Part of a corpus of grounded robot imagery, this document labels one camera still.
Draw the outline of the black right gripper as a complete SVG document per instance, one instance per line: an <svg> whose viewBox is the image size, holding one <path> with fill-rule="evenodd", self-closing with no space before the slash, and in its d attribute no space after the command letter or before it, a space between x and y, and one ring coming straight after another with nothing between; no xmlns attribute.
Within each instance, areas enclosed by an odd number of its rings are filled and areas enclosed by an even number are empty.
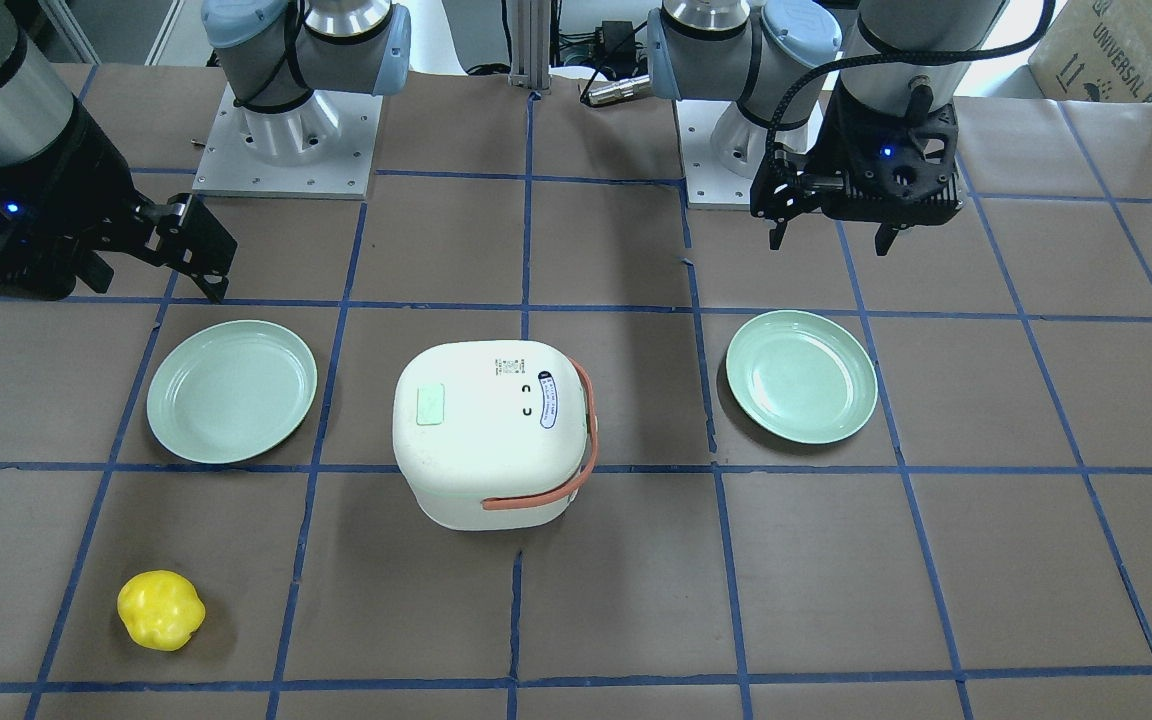
<svg viewBox="0 0 1152 720"><path fill-rule="evenodd" d="M192 279L211 304L229 287L238 243L200 196L156 205L79 103L40 156L0 168L0 296L65 300L78 283L109 291L105 252Z"/></svg>

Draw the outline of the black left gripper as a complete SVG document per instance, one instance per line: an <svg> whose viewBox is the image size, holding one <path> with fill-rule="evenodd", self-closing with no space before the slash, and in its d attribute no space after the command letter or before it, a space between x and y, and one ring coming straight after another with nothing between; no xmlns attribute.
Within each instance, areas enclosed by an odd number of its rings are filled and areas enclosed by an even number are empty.
<svg viewBox="0 0 1152 720"><path fill-rule="evenodd" d="M826 109L805 154L776 143L751 185L750 213L767 220L770 249L780 251L788 220L820 211L844 222L879 223L878 258L905 225L942 225L963 206L954 164L957 118L931 83L897 92L895 111L873 109L846 88Z"/></svg>

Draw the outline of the green plate near left arm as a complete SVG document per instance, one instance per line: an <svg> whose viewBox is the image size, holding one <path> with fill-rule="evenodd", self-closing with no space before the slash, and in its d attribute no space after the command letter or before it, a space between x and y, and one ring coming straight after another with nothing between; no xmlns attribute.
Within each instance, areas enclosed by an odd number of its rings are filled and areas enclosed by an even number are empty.
<svg viewBox="0 0 1152 720"><path fill-rule="evenodd" d="M723 374L759 427L801 445L859 432L878 401L873 361L858 338L820 314L776 310L733 334Z"/></svg>

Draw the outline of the green plate near right arm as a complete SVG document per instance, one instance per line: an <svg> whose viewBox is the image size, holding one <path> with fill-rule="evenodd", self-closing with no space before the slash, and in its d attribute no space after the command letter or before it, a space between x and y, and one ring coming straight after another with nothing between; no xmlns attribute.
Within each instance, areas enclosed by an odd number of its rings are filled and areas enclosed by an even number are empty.
<svg viewBox="0 0 1152 720"><path fill-rule="evenodd" d="M175 346L147 386L147 429L165 450L221 465L265 454L314 404L317 364L276 323L234 320Z"/></svg>

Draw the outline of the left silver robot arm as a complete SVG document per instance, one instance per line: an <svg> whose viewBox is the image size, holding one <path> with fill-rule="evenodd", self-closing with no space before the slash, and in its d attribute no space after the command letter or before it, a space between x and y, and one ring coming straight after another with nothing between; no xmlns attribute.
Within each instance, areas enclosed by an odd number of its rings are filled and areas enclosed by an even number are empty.
<svg viewBox="0 0 1152 720"><path fill-rule="evenodd" d="M954 219L954 90L1002 1L861 1L851 29L814 1L664 1L643 31L652 92L733 104L753 128L748 209L771 223L818 213L899 233Z"/></svg>

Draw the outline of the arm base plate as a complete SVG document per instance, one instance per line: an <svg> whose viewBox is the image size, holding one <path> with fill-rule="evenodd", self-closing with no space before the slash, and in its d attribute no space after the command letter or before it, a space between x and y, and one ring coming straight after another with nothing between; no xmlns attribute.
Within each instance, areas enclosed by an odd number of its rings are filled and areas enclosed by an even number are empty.
<svg viewBox="0 0 1152 720"><path fill-rule="evenodd" d="M253 199L365 200L382 97L316 91L282 114L238 108L223 96L194 191Z"/></svg>
<svg viewBox="0 0 1152 720"><path fill-rule="evenodd" d="M679 150L692 209L748 211L765 131L735 103L675 104Z"/></svg>

